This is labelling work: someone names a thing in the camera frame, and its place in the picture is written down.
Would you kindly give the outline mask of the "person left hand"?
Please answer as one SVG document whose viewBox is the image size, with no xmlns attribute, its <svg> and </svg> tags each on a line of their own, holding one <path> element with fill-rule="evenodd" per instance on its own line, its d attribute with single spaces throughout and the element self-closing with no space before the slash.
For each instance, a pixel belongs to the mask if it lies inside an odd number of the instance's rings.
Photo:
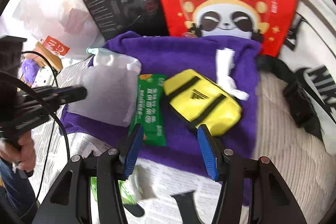
<svg viewBox="0 0 336 224">
<path fill-rule="evenodd" d="M 36 153 L 34 149 L 34 141 L 31 132 L 24 133 L 18 139 L 19 149 L 12 144 L 1 139 L 1 159 L 9 163 L 17 162 L 17 168 L 26 172 L 31 172 L 35 168 Z"/>
</svg>

